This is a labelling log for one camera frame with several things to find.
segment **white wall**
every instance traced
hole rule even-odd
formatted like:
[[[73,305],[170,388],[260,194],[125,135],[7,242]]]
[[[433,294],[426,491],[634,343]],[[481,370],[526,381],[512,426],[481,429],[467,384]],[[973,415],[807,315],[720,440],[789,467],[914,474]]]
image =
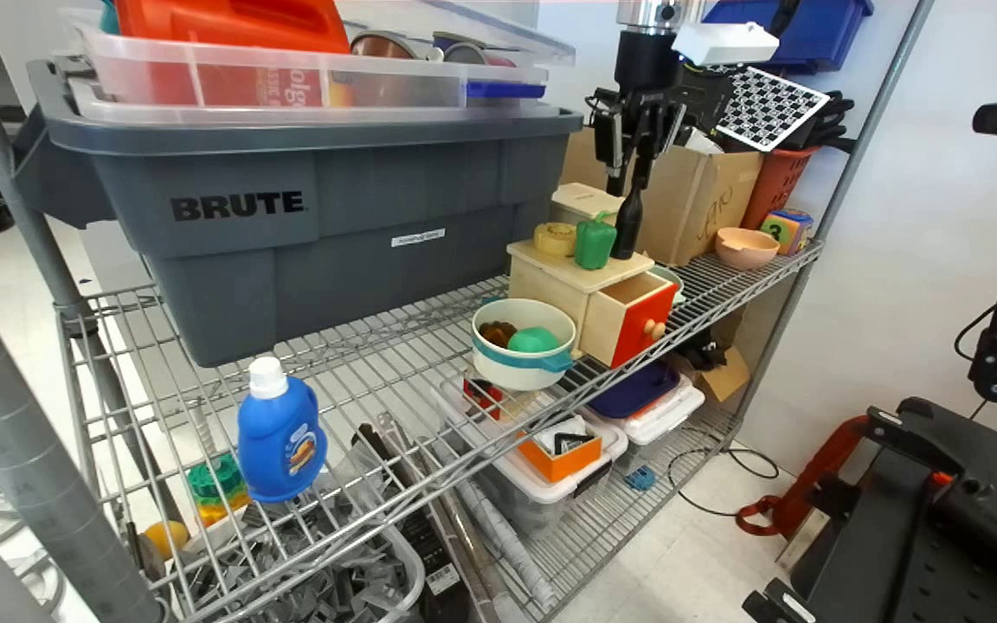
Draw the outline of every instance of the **white wall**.
[[[997,3],[938,0],[744,426],[789,471],[865,405],[976,405],[952,336],[997,294],[997,138],[969,132],[983,100]]]

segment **wire shelf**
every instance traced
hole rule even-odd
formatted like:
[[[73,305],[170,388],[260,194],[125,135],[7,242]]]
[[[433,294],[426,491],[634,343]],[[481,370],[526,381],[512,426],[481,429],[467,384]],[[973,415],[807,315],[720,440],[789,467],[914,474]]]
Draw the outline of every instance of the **wire shelf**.
[[[492,446],[474,446],[443,460],[415,485],[395,478],[402,460],[419,460],[422,453],[447,446],[464,426],[488,419],[474,408],[464,422],[450,422],[433,405],[433,388],[464,381],[471,370],[467,318],[478,305],[502,298],[505,280],[485,280],[443,298],[280,343],[273,353],[284,367],[318,391],[322,426],[329,433],[325,481],[332,481],[332,488],[318,488],[318,495],[305,495],[287,509],[260,509],[253,502],[239,519],[218,523],[228,533],[218,526],[208,530],[197,516],[187,474],[194,464],[218,460],[235,446],[235,408],[246,395],[246,360],[197,367],[187,356],[156,287],[97,294],[90,298],[93,318],[87,318],[80,332],[87,325],[100,332],[128,395],[125,408],[100,405],[90,377],[93,353],[87,353],[87,343],[83,350],[73,350],[73,367],[83,388],[87,450],[97,464],[97,498],[114,530],[132,543],[138,543],[138,530],[163,519],[180,519],[187,526],[201,554],[173,557],[159,571],[152,564],[152,588],[163,599],[183,602],[183,620],[246,616],[267,606],[267,595],[301,585],[318,568],[343,561],[350,550],[377,536],[388,523],[405,519],[429,498],[471,478],[526,433],[578,412],[599,391],[762,298],[775,284],[796,277],[817,260],[817,253],[820,249],[807,249],[775,260],[775,267],[762,273],[734,273],[717,260],[696,260],[682,270],[689,301],[672,312],[661,343],[613,370],[582,360],[557,388],[519,398],[526,408],[523,429],[509,429],[495,436]],[[357,471],[357,460],[346,460],[346,446],[363,443],[357,440],[363,422],[377,426],[388,419],[412,440],[408,457]],[[132,443],[149,446],[156,464],[135,460],[128,450]],[[391,495],[377,498],[363,512],[332,512],[343,498],[363,498],[370,478],[395,481]],[[163,495],[177,502],[177,516],[163,516],[163,505],[156,502]],[[305,547],[284,543],[284,533],[287,540],[291,533],[301,533]],[[246,561],[239,581],[225,578],[222,561],[232,557]],[[194,588],[197,575],[215,575],[218,592],[204,599]]]

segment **blue detergent bottle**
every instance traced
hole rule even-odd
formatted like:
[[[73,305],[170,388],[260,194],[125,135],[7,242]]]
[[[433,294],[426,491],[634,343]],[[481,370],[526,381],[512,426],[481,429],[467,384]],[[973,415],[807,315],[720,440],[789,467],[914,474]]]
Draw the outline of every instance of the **blue detergent bottle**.
[[[305,495],[329,453],[315,391],[284,374],[277,356],[249,363],[249,398],[239,408],[239,464],[260,505]]]

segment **white bowl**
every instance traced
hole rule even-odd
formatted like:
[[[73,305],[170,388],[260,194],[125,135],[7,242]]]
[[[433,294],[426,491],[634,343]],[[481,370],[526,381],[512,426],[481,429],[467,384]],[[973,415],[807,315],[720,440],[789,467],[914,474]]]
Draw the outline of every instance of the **white bowl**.
[[[478,329],[488,322],[509,322],[512,329],[540,325],[561,339],[561,346],[544,353],[519,353],[488,343]],[[575,322],[533,298],[502,298],[471,315],[471,363],[478,377],[505,391],[540,391],[557,384],[571,370]]]

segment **yellow object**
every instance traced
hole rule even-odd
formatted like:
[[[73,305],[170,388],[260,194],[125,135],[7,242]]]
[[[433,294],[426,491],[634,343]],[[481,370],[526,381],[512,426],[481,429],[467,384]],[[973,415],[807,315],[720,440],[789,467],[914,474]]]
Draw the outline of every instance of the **yellow object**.
[[[190,540],[183,523],[152,523],[142,536],[163,561],[180,554]]]
[[[533,253],[540,260],[561,263],[575,253],[575,225],[571,222],[544,222],[533,228]]]
[[[793,256],[803,249],[803,225],[782,215],[769,215],[762,225],[772,239],[779,239],[779,256]]]
[[[242,491],[232,491],[228,495],[228,509],[225,505],[197,505],[197,519],[201,519],[201,526],[215,526],[215,523],[222,523],[228,512],[239,512],[239,509],[246,509],[249,505],[249,491],[242,488]]]

